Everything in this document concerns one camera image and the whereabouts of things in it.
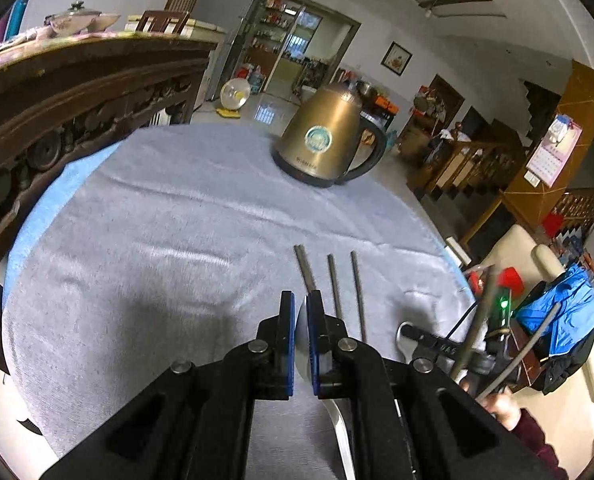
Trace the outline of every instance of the kettle base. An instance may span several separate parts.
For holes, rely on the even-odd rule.
[[[284,173],[287,173],[296,180],[304,182],[305,184],[309,184],[310,186],[330,187],[335,183],[334,180],[318,178],[316,176],[312,176],[307,173],[304,173],[303,171],[298,170],[297,168],[291,166],[288,162],[283,160],[282,156],[279,154],[279,152],[277,152],[277,150],[273,150],[273,160],[275,161],[275,164],[279,166],[279,168]]]

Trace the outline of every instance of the round sticker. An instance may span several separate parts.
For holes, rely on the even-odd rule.
[[[312,153],[324,153],[333,143],[333,136],[327,128],[313,126],[306,132],[305,142]]]

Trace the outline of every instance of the gray refrigerator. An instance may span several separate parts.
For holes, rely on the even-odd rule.
[[[255,11],[262,0],[197,0],[191,18],[213,23],[226,30],[224,44],[210,75],[206,99],[219,97],[219,90],[243,60],[252,36]]]

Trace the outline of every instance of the screw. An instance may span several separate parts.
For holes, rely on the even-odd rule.
[[[248,343],[248,350],[253,352],[253,354],[261,354],[265,352],[268,348],[268,343],[263,339],[253,339],[250,343]]]
[[[352,337],[343,337],[337,341],[337,346],[344,352],[352,352],[357,348],[357,341]]]
[[[180,360],[180,361],[173,362],[173,364],[170,365],[170,370],[174,374],[185,374],[192,367],[193,367],[192,362]]]
[[[430,359],[419,357],[413,361],[413,368],[422,374],[427,374],[433,369],[433,363],[430,361]]]

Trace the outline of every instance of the blue jacket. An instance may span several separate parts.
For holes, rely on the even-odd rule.
[[[561,309],[544,332],[552,332],[551,356],[567,354],[594,328],[594,289],[577,264],[570,266],[558,285],[520,308],[514,316],[532,334],[557,302]]]

